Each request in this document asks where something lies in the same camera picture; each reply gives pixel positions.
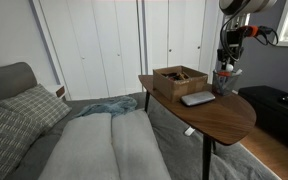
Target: pillow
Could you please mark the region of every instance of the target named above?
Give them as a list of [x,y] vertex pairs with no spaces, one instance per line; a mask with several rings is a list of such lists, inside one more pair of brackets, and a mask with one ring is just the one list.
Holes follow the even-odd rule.
[[0,107],[0,179],[18,165],[42,129],[41,123]]
[[31,117],[44,125],[44,132],[65,117],[71,108],[48,92],[41,84],[0,101],[0,106]]

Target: white closet door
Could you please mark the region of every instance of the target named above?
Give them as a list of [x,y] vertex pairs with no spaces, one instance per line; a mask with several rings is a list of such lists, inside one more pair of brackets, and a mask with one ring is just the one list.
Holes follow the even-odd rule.
[[145,1],[148,73],[167,66],[168,1]]
[[108,97],[91,1],[67,0],[91,98]]
[[136,1],[115,1],[127,94],[142,91],[139,30]]
[[92,1],[109,96],[125,95],[124,67],[114,1]]
[[205,0],[169,1],[168,66],[198,70],[204,11]]
[[67,2],[40,0],[71,99],[90,98]]

